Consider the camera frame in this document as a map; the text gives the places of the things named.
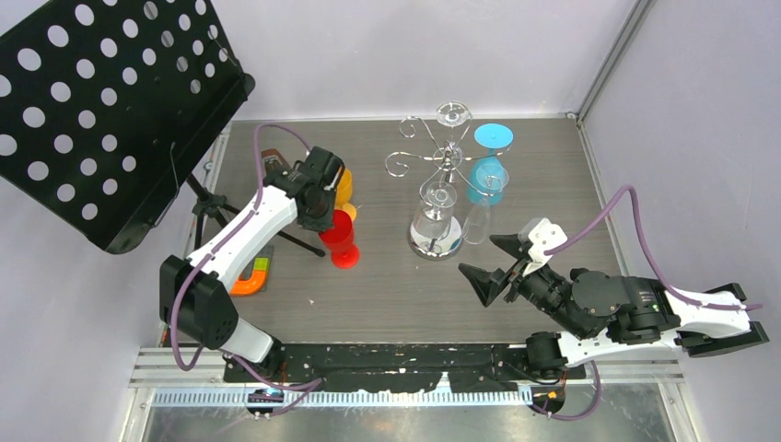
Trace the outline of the yellow wine glass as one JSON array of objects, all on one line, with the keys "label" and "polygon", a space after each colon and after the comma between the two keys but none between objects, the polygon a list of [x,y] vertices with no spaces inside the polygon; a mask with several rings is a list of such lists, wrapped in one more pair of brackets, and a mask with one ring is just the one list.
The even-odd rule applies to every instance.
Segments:
[{"label": "yellow wine glass", "polygon": [[353,196],[353,178],[352,172],[344,168],[343,174],[336,188],[335,208],[349,215],[352,221],[356,219],[357,210],[351,203]]}]

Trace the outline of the red wine glass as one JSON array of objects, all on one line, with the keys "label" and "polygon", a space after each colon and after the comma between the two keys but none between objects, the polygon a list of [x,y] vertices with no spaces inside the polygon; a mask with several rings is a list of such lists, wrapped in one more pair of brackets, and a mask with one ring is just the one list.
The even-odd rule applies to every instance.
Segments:
[{"label": "red wine glass", "polygon": [[348,213],[335,210],[332,215],[332,227],[319,233],[318,236],[330,252],[335,267],[349,269],[358,263],[360,250],[355,244],[353,220]]}]

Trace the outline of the chrome wine glass rack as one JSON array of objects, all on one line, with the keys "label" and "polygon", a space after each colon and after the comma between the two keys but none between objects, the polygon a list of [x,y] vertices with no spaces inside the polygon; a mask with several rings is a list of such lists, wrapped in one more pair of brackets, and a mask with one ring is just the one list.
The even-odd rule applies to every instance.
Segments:
[{"label": "chrome wine glass rack", "polygon": [[[428,157],[396,151],[385,158],[387,173],[396,178],[409,170],[408,165],[395,159],[398,156],[415,157],[436,168],[419,188],[420,204],[408,231],[410,248],[424,259],[444,261],[455,256],[465,242],[481,243],[487,237],[480,230],[490,220],[490,206],[503,197],[509,173],[499,157],[510,151],[514,134],[497,123],[483,124],[473,134],[478,145],[487,149],[486,155],[465,155],[460,148],[463,138],[451,135],[443,143],[435,143],[435,152]],[[457,178],[466,183],[466,196],[472,203],[463,224],[455,216]]]}]

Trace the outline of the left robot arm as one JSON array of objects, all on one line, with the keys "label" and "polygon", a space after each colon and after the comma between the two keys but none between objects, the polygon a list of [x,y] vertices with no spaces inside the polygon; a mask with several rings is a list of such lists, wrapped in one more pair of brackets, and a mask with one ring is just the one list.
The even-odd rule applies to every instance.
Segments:
[{"label": "left robot arm", "polygon": [[237,355],[259,380],[283,366],[277,340],[242,319],[229,295],[244,268],[285,227],[323,232],[333,226],[336,188],[344,162],[314,146],[291,168],[272,171],[239,214],[186,258],[169,256],[160,267],[159,316],[172,341],[184,333],[201,346]]}]

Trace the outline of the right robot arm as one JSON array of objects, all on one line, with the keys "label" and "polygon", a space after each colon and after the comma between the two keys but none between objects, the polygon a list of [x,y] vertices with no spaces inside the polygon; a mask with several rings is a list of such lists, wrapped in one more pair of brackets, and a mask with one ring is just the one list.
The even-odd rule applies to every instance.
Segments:
[{"label": "right robot arm", "polygon": [[692,292],[693,302],[687,303],[657,279],[587,268],[574,268],[564,277],[547,264],[532,271],[530,241],[514,235],[490,240],[516,261],[506,271],[492,272],[460,264],[481,303],[488,307],[498,297],[507,303],[523,298],[562,328],[526,339],[520,371],[529,378],[553,380],[572,367],[634,349],[680,348],[697,358],[769,340],[762,324],[750,319],[746,296],[736,283]]}]

